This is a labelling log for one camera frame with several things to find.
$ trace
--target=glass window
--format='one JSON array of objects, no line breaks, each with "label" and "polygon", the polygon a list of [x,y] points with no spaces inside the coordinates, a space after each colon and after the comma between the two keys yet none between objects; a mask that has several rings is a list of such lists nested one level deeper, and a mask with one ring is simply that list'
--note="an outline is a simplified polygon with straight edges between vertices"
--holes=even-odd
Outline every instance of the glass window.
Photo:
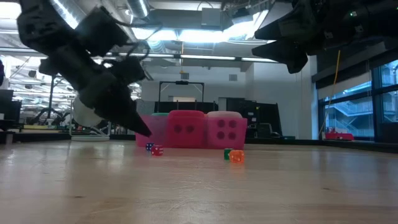
[{"label": "glass window", "polygon": [[382,86],[398,84],[398,60],[380,67]]},{"label": "glass window", "polygon": [[326,129],[335,128],[339,133],[355,137],[374,137],[371,97],[326,105],[325,110]]},{"label": "glass window", "polygon": [[398,91],[383,94],[383,121],[398,122]]},{"label": "glass window", "polygon": [[360,85],[354,86],[352,88],[349,88],[347,90],[344,90],[342,92],[339,92],[337,94],[335,94],[332,98],[332,100],[334,99],[338,99],[338,98],[342,98],[345,96],[351,96],[351,95],[355,95],[357,93],[363,93],[365,91],[370,91],[372,88],[372,81],[368,81],[366,83],[362,83]]}]

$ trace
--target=table surface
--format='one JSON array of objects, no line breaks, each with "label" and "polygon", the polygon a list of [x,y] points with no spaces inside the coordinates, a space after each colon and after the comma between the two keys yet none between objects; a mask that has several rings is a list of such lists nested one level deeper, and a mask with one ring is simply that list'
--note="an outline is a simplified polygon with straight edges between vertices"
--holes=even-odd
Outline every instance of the table surface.
[{"label": "table surface", "polygon": [[398,156],[321,146],[0,146],[0,223],[398,223]]}]

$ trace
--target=dice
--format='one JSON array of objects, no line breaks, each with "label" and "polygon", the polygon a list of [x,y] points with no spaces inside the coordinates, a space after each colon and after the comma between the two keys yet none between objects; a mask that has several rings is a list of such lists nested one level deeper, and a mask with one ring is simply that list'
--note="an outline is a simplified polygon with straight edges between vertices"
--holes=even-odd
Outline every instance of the dice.
[{"label": "dice", "polygon": [[163,146],[154,145],[150,149],[150,153],[153,156],[163,156]]},{"label": "dice", "polygon": [[233,163],[243,163],[244,152],[242,150],[232,150],[229,152],[229,159]]},{"label": "dice", "polygon": [[150,151],[150,149],[152,149],[152,146],[154,146],[154,143],[147,143],[146,146],[147,151]]},{"label": "dice", "polygon": [[224,149],[224,159],[225,160],[229,160],[229,153],[234,150],[234,149],[230,149],[230,148],[226,148]]}]

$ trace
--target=small red die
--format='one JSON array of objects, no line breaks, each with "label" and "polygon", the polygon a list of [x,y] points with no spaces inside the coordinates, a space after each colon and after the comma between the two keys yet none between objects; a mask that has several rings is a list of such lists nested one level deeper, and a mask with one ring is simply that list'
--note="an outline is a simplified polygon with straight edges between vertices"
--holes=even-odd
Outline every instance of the small red die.
[{"label": "small red die", "polygon": [[229,152],[229,159],[233,163],[243,163],[244,152],[242,150],[232,150]]},{"label": "small red die", "polygon": [[153,156],[163,156],[163,146],[154,145],[150,149],[150,153]]}]

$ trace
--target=small blue die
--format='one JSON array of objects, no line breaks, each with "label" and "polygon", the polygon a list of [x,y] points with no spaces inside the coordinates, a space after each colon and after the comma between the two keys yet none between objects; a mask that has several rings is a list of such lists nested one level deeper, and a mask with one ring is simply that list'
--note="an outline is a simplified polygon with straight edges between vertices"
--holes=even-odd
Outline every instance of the small blue die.
[{"label": "small blue die", "polygon": [[152,146],[154,146],[155,143],[147,143],[147,151],[150,151],[150,149],[152,148]]}]

